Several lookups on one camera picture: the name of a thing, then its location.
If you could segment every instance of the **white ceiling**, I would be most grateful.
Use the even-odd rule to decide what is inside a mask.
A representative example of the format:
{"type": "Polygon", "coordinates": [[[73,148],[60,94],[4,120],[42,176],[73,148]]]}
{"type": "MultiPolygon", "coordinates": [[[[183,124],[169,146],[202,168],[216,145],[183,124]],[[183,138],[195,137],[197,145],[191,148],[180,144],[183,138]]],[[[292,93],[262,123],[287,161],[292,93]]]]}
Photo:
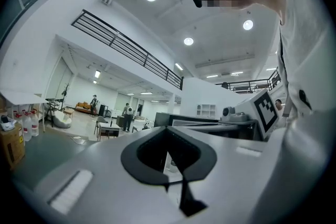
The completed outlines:
{"type": "Polygon", "coordinates": [[[251,79],[253,72],[265,64],[273,43],[276,14],[260,5],[232,11],[197,8],[192,0],[115,1],[154,31],[175,52],[177,62],[191,62],[201,79],[235,71],[244,73],[221,80],[251,79]],[[243,29],[247,19],[254,22],[249,31],[243,29]],[[194,39],[192,46],[183,44],[186,37],[194,39]],[[260,54],[265,54],[265,61],[256,57],[260,54]]]}
{"type": "Polygon", "coordinates": [[[64,50],[70,52],[71,58],[77,68],[78,76],[89,80],[93,83],[97,81],[98,86],[103,86],[123,94],[134,93],[133,97],[143,100],[165,100],[168,101],[171,93],[166,92],[164,89],[151,84],[143,79],[135,76],[134,74],[116,66],[98,59],[97,56],[87,51],[74,48],[70,45],[63,44],[64,50]],[[101,71],[99,78],[94,75],[96,70],[101,71]],[[141,95],[140,92],[151,91],[152,95],[141,95]]]}

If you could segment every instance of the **white wall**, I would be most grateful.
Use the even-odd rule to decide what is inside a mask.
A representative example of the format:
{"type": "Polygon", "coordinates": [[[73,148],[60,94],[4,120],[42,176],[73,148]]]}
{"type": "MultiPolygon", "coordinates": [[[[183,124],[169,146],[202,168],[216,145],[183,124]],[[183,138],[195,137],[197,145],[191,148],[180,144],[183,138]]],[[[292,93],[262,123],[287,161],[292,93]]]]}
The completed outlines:
{"type": "Polygon", "coordinates": [[[173,70],[174,58],[163,48],[163,41],[121,5],[113,2],[111,6],[106,6],[97,2],[87,10],[127,35],[173,70]]]}
{"type": "Polygon", "coordinates": [[[55,33],[97,0],[38,0],[18,20],[0,50],[0,85],[46,92],[59,59],[55,33]]]}
{"type": "Polygon", "coordinates": [[[254,95],[238,94],[197,78],[184,79],[180,115],[196,116],[198,104],[215,104],[216,119],[219,119],[223,108],[235,106],[254,95]]]}
{"type": "MultiPolygon", "coordinates": [[[[152,103],[150,101],[145,101],[141,115],[145,118],[150,119],[151,121],[154,121],[157,112],[167,113],[167,111],[168,111],[168,104],[152,103]]],[[[180,105],[176,104],[174,106],[173,114],[179,114],[179,113],[180,113],[180,105]]]]}
{"type": "Polygon", "coordinates": [[[94,94],[97,96],[97,99],[100,102],[98,109],[101,104],[108,105],[109,110],[114,109],[118,92],[98,84],[93,84],[92,82],[81,77],[74,78],[74,81],[70,85],[69,94],[66,96],[65,104],[75,108],[78,102],[90,103],[94,94]]]}

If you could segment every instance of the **tiled floor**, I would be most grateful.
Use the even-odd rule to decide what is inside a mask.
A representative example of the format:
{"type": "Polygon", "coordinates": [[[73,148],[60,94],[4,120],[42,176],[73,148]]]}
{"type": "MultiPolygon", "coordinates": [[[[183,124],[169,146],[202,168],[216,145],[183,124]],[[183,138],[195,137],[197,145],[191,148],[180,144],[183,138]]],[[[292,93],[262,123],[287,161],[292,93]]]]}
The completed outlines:
{"type": "MultiPolygon", "coordinates": [[[[55,125],[54,127],[51,127],[50,121],[46,122],[46,128],[55,129],[57,131],[63,132],[70,136],[81,136],[83,139],[87,139],[90,141],[97,141],[96,134],[93,134],[95,131],[96,120],[97,120],[96,116],[92,118],[89,114],[75,111],[72,116],[72,124],[70,128],[62,129],[62,128],[56,127],[55,125]]],[[[108,121],[109,123],[111,122],[110,118],[105,118],[105,120],[108,121]]],[[[112,119],[112,123],[115,124],[116,121],[117,119],[112,119]]],[[[133,122],[131,123],[130,133],[132,132],[132,128],[133,128],[133,122]]],[[[119,136],[123,136],[125,134],[128,134],[128,133],[123,132],[123,130],[121,129],[119,136]]],[[[104,141],[107,139],[108,138],[106,136],[101,137],[101,141],[104,141]]]]}

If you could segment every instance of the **plastic bottle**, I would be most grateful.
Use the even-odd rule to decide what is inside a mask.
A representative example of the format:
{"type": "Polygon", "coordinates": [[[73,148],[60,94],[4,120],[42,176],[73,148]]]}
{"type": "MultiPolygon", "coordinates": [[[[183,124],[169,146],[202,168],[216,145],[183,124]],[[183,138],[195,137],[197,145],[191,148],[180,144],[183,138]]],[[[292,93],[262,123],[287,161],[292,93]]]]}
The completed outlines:
{"type": "Polygon", "coordinates": [[[28,142],[30,139],[32,139],[32,123],[31,118],[29,117],[28,112],[25,112],[25,117],[23,119],[23,132],[24,136],[23,139],[28,142]]]}
{"type": "Polygon", "coordinates": [[[32,110],[32,116],[31,116],[31,135],[32,136],[38,136],[38,116],[36,115],[36,110],[32,110]]]}

